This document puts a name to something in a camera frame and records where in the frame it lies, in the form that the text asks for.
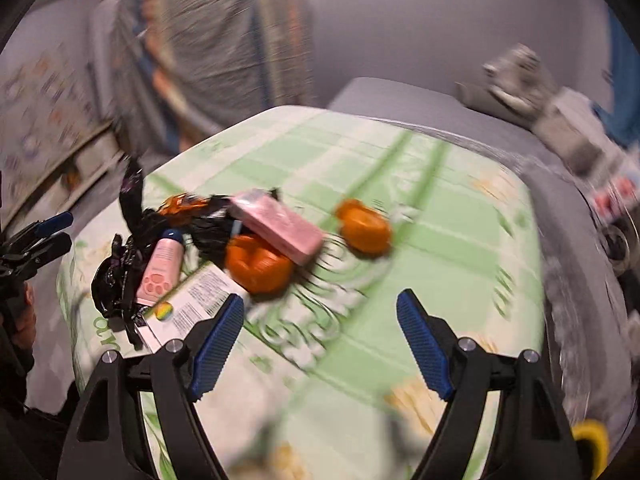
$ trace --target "green tablecloth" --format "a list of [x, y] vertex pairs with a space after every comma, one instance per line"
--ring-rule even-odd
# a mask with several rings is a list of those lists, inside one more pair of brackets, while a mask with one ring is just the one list
[[[538, 230], [529, 193], [505, 167], [441, 140], [377, 121], [280, 107], [195, 146], [145, 181], [145, 206], [193, 191], [279, 187], [284, 202], [326, 232], [311, 273], [284, 297], [249, 307], [218, 386], [196, 404], [231, 478], [403, 479], [389, 428], [425, 449], [444, 405], [426, 389], [396, 321], [396, 295], [412, 288], [430, 314], [485, 348], [517, 355], [543, 337]], [[394, 248], [359, 260], [332, 211], [345, 197], [391, 218]], [[95, 218], [64, 258], [58, 295], [86, 384], [100, 355], [135, 354], [94, 308], [90, 283], [114, 233], [118, 203]], [[187, 275], [198, 265], [189, 250]], [[172, 478], [153, 399], [143, 396], [159, 471]], [[468, 478], [481, 472], [497, 396], [490, 395]]]

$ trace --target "blue cap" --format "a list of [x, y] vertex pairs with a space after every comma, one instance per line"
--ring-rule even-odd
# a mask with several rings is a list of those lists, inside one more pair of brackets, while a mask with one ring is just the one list
[[180, 231], [180, 229], [167, 229], [162, 233], [161, 238], [169, 238], [169, 240], [175, 240], [176, 242], [180, 242], [184, 245], [184, 237], [182, 236], [182, 231]]

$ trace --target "gray floor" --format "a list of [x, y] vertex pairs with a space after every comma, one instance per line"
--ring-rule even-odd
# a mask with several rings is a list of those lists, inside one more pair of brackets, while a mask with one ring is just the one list
[[[167, 157], [146, 154], [140, 162], [148, 174], [168, 160]], [[66, 230], [72, 238], [105, 207], [117, 199], [126, 161], [102, 177], [71, 209], [74, 224]], [[45, 412], [57, 412], [74, 380], [71, 367], [69, 334], [56, 294], [56, 277], [60, 261], [43, 267], [31, 280], [36, 301], [38, 331], [33, 347], [35, 366], [29, 373], [27, 405]]]

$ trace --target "blue curtain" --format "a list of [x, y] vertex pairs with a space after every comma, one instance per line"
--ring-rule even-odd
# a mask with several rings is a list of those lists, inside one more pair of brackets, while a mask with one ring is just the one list
[[609, 9], [613, 113], [594, 104], [607, 135], [620, 146], [640, 140], [640, 55]]

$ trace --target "silver bolt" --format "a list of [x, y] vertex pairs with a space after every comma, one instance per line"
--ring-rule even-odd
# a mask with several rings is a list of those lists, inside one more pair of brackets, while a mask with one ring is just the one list
[[171, 339], [171, 341], [167, 342], [167, 344], [164, 345], [167, 351], [171, 352], [172, 354], [177, 354], [180, 350], [182, 350], [183, 346], [183, 342], [179, 339]]
[[470, 337], [461, 337], [458, 341], [458, 346], [465, 352], [472, 352], [478, 345]]
[[107, 350], [102, 354], [102, 362], [110, 365], [118, 358], [118, 353], [115, 350]]
[[540, 359], [540, 354], [535, 350], [525, 350], [522, 356], [527, 363], [537, 363]]

